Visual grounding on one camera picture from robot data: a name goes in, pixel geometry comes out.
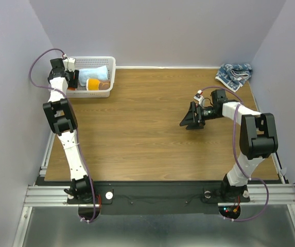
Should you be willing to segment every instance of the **gray wall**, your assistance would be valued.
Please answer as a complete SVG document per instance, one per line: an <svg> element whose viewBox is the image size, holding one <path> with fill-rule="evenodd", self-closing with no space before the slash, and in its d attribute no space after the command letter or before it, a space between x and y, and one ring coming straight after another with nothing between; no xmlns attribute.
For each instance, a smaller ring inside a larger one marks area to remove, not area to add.
<svg viewBox="0 0 295 247"><path fill-rule="evenodd" d="M51 48L26 0L0 1L0 246L12 246L28 184L38 175L48 136L48 92L28 82L32 61ZM44 59L34 71L47 84Z"/></svg>
<svg viewBox="0 0 295 247"><path fill-rule="evenodd" d="M295 182L295 0L287 0L252 67L253 92L262 111L275 115L280 160Z"/></svg>
<svg viewBox="0 0 295 247"><path fill-rule="evenodd" d="M120 66L251 62L285 0L30 0L55 47Z"/></svg>

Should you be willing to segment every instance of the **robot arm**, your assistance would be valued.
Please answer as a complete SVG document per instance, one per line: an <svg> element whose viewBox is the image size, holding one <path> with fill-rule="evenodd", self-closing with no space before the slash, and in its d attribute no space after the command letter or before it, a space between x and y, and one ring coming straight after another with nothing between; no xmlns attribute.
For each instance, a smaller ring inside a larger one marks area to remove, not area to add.
<svg viewBox="0 0 295 247"><path fill-rule="evenodd" d="M52 70L48 77L50 86L56 90L50 92L48 103L43 110L52 132L60 140L70 167L71 186L65 192L86 203L91 202L91 185L88 172L83 163L77 141L77 121L72 105L66 98L69 86L77 87L78 70L75 70L75 59L64 57L52 59Z"/></svg>
<svg viewBox="0 0 295 247"><path fill-rule="evenodd" d="M228 100L224 90L215 90L211 93L212 106L203 105L204 98L199 91L190 103L189 110L181 121L180 126L187 125L186 129L203 129L205 121L214 118L228 117L234 120L235 109L239 102ZM270 113L262 114L241 105L238 109L236 122L240 127L240 149L238 161L245 174L251 176L256 167L270 154L277 151L277 135L274 116ZM224 178L225 187L243 188L248 183L248 178L241 172L235 163Z"/></svg>

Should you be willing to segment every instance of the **perforated basket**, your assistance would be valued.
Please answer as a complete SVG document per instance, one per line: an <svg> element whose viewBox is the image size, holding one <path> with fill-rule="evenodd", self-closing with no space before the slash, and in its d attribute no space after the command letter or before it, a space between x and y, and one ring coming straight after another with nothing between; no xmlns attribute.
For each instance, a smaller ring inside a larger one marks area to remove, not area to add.
<svg viewBox="0 0 295 247"><path fill-rule="evenodd" d="M110 92L113 88L115 79L115 58L114 57L75 57L75 68L98 68L106 65L108 70L108 79L111 82L111 86L107 90L94 90L87 91L85 86L81 86L80 83L75 91L67 90L66 94L69 98L107 98L110 96Z"/></svg>

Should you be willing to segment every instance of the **blue cloth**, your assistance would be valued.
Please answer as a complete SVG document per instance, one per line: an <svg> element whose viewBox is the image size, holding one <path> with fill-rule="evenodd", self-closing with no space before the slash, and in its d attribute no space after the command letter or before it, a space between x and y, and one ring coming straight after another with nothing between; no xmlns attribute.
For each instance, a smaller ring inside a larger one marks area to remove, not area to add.
<svg viewBox="0 0 295 247"><path fill-rule="evenodd" d="M216 80L236 92L251 77L252 68L248 63L223 64L216 74Z"/></svg>
<svg viewBox="0 0 295 247"><path fill-rule="evenodd" d="M79 72L79 82L81 86L86 85L86 80L98 79L101 81L108 80L108 70L106 66L99 68L82 68Z"/></svg>

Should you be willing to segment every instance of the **wooden table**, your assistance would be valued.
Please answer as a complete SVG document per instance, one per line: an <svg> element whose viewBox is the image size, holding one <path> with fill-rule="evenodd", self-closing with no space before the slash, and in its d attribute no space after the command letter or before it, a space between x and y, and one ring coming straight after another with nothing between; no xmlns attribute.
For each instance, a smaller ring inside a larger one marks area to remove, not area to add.
<svg viewBox="0 0 295 247"><path fill-rule="evenodd" d="M214 69L119 69L109 98L71 99L92 178L222 180L234 165L232 120L208 120L203 130L179 127L197 90L221 85L215 75ZM245 106L256 110L248 83L238 95ZM253 176L278 179L272 158L263 161ZM69 179L64 151L55 138L45 180Z"/></svg>

